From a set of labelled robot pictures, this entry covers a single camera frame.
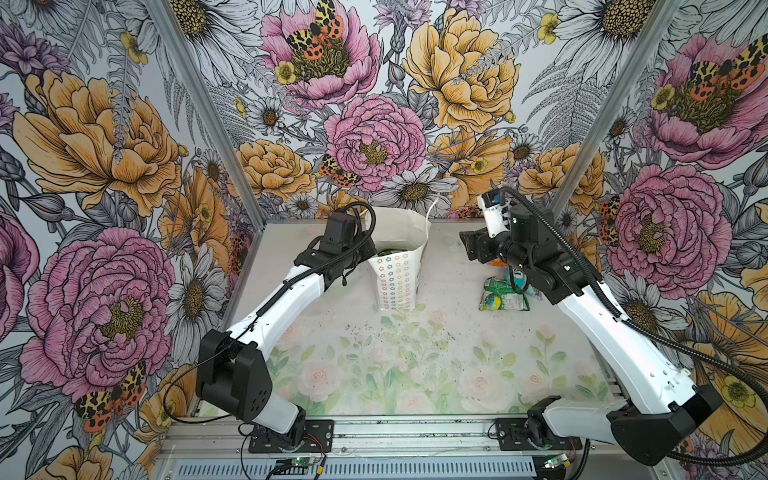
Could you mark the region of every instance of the white paper bag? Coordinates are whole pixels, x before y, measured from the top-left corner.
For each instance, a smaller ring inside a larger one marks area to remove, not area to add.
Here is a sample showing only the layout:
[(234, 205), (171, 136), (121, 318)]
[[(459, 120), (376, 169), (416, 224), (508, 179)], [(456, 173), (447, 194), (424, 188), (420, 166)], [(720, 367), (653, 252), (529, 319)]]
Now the white paper bag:
[[(374, 208), (376, 227), (372, 238), (376, 251), (404, 250), (368, 260), (376, 275), (379, 308), (411, 310), (416, 306), (416, 289), (419, 286), (422, 253), (432, 224), (413, 210)], [(369, 218), (370, 216), (366, 215), (367, 227), (370, 225)]]

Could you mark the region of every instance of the floral wallpaper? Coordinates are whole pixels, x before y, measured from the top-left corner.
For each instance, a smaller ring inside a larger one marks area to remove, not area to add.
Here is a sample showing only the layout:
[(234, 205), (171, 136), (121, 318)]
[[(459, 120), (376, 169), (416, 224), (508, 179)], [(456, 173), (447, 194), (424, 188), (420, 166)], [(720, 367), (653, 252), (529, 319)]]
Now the floral wallpaper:
[[(558, 225), (637, 321), (768, 382), (764, 3), (680, 2)], [(172, 5), (266, 215), (307, 219), (358, 198), (473, 217), (499, 184), (550, 202), (656, 2)], [(768, 429), (754, 392), (666, 353), (726, 403), (681, 448), (753, 446)]]
[(133, 7), (0, 2), (5, 478), (148, 478), (254, 241)]

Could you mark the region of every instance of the white daisy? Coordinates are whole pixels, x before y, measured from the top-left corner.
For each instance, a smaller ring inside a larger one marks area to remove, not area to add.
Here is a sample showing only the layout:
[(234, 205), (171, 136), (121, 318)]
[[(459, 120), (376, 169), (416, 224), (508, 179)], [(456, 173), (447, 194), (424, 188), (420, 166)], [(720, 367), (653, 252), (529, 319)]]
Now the white daisy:
[[(126, 18), (128, 33), (137, 37), (139, 50), (157, 53), (157, 63), (167, 78), (170, 59), (147, 10), (147, 2), (154, 1), (117, 0), (116, 6)], [(170, 0), (170, 6), (206, 80), (219, 86), (234, 78), (246, 78), (242, 64), (253, 62), (248, 50), (258, 46), (260, 39), (256, 2)]]
[(669, 61), (677, 50), (694, 34), (694, 29), (701, 23), (701, 14), (694, 5), (687, 5), (677, 10), (672, 23), (661, 35), (659, 56)]
[(28, 27), (46, 33), (72, 32), (79, 26), (81, 16), (73, 0), (6, 0), (13, 15), (21, 18)]
[(717, 32), (717, 43), (731, 35), (731, 45), (754, 41), (768, 33), (768, 2), (764, 0), (705, 0), (700, 11), (709, 15), (701, 24), (701, 33)]
[(570, 237), (573, 232), (576, 231), (576, 226), (578, 225), (576, 210), (571, 205), (565, 205), (565, 208), (560, 212), (555, 223), (560, 229), (560, 233), (566, 237)]
[(285, 208), (289, 214), (304, 220), (315, 218), (317, 207), (317, 199), (308, 194), (293, 195), (285, 202)]
[[(646, 283), (644, 278), (635, 278), (626, 271), (623, 277), (606, 273), (603, 279), (624, 311), (635, 323), (649, 332), (675, 340), (670, 332), (685, 330), (688, 327), (687, 320), (680, 314), (658, 306), (661, 299), (659, 288), (652, 283)], [(688, 369), (694, 367), (694, 362), (688, 355), (672, 350), (668, 346), (657, 345), (657, 347), (675, 365), (685, 366)]]
[(259, 98), (250, 104), (247, 111), (248, 123), (264, 135), (275, 134), (285, 128), (284, 118), (279, 98)]
[(227, 278), (218, 263), (213, 264), (214, 249), (205, 243), (195, 265), (191, 255), (185, 253), (181, 257), (181, 283), (174, 283), (168, 290), (165, 335), (170, 333), (174, 339), (171, 358), (175, 366), (194, 363), (200, 339), (219, 326), (219, 311), (227, 299)]
[(509, 152), (515, 163), (526, 163), (533, 160), (533, 157), (541, 153), (544, 144), (534, 134), (517, 135), (509, 145)]
[(611, 82), (627, 60), (656, 0), (565, 0), (555, 36), (566, 40), (554, 60), (570, 62), (568, 75), (584, 69), (598, 87)]
[(621, 139), (627, 136), (629, 127), (637, 120), (637, 115), (631, 108), (625, 106), (621, 109), (621, 113), (614, 123), (611, 124), (611, 128), (608, 129), (608, 133), (605, 134), (605, 143), (619, 145)]
[(438, 179), (437, 174), (437, 167), (427, 168), (418, 176), (410, 170), (405, 170), (391, 180), (382, 182), (384, 189), (371, 197), (371, 204), (374, 207), (407, 208), (426, 215), (429, 207), (437, 200), (437, 210), (448, 210), (451, 208), (450, 199), (453, 195), (443, 194), (458, 189), (457, 179)]
[(289, 17), (293, 17), (296, 7), (304, 13), (310, 13), (310, 6), (310, 0), (261, 0), (261, 9), (267, 15), (278, 12), (282, 8)]

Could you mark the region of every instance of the robotic arm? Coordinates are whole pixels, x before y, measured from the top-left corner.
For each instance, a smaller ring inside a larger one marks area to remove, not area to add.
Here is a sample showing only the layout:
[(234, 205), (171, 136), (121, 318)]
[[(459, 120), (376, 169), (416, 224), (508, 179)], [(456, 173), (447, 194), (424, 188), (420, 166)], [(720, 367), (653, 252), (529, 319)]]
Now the robotic arm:
[[(722, 399), (714, 387), (694, 385), (690, 372), (675, 367), (650, 340), (625, 325), (628, 317), (611, 291), (601, 281), (601, 292), (593, 291), (582, 267), (586, 264), (592, 276), (601, 280), (599, 272), (587, 261), (578, 265), (524, 206), (514, 205), (507, 212), (500, 195), (493, 190), (478, 198), (486, 228), (460, 233), (468, 258), (482, 263), (499, 258), (525, 273), (532, 286), (579, 325), (625, 392), (608, 404), (548, 397), (528, 411), (528, 437), (541, 446), (567, 436), (617, 443), (639, 462), (656, 465)], [(551, 212), (545, 215), (554, 223)], [(366, 241), (362, 234), (359, 218), (333, 213), (322, 239), (315, 239), (296, 258), (289, 276), (268, 300), (228, 332), (211, 330), (203, 338), (198, 397), (267, 428), (286, 450), (297, 447), (304, 435), (305, 412), (272, 390), (266, 359), (304, 308), (345, 269), (375, 252), (370, 235)], [(615, 318), (598, 294), (610, 299), (621, 317)]]
[[(532, 286), (581, 328), (614, 370), (624, 393), (609, 404), (554, 396), (542, 400), (528, 412), (532, 441), (545, 445), (553, 437), (578, 436), (617, 443), (640, 463), (656, 465), (722, 405), (712, 385), (696, 386), (688, 370), (678, 369), (625, 323), (629, 317), (599, 272), (584, 261), (582, 266), (621, 316), (607, 310), (573, 256), (527, 207), (502, 205), (500, 190), (478, 197), (478, 205), (487, 227), (460, 233), (468, 258), (481, 263), (499, 258), (525, 273)], [(551, 211), (543, 214), (554, 224)]]

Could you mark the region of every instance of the bag handle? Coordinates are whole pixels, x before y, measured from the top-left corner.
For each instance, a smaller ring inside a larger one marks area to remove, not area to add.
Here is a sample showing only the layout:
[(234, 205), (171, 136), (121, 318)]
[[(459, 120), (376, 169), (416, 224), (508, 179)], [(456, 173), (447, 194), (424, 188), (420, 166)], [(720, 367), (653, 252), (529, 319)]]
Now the bag handle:
[(440, 197), (435, 198), (435, 201), (432, 202), (432, 205), (429, 206), (429, 209), (427, 210), (427, 216), (425, 217), (425, 225), (424, 230), (427, 231), (427, 240), (429, 240), (429, 212), (432, 211), (433, 208), (435, 208), (435, 205), (437, 205), (437, 200), (440, 200)]

